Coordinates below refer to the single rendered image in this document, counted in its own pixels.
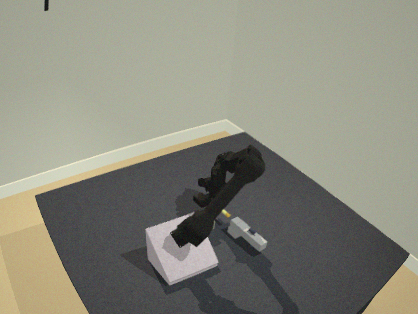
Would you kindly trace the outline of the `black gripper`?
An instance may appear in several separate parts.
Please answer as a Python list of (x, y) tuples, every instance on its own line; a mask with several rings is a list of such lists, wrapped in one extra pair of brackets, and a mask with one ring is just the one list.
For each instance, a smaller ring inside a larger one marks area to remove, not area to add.
[(208, 206), (208, 204), (213, 200), (213, 198), (216, 197), (227, 184), (226, 182), (216, 184), (213, 183), (211, 179), (209, 179), (208, 182), (210, 183), (210, 188), (208, 190), (209, 194), (204, 195), (203, 193), (200, 193), (195, 196), (193, 195), (193, 201), (201, 208)]

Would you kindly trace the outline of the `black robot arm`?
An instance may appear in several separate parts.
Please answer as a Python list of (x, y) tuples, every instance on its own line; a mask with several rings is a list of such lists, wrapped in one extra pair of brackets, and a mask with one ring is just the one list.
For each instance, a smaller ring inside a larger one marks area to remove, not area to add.
[(178, 247), (181, 248), (189, 242), (193, 246), (199, 246), (211, 233), (215, 218), (220, 215), (241, 188), (261, 177), (265, 170), (266, 164), (262, 154), (253, 145), (248, 145), (246, 149), (237, 153), (229, 151), (219, 154), (211, 169), (211, 177), (199, 178), (198, 186), (204, 187), (208, 192), (209, 179), (213, 183), (221, 184), (226, 180), (227, 171), (231, 174), (234, 173), (234, 176), (204, 210), (196, 211), (178, 224), (177, 229), (170, 232)]

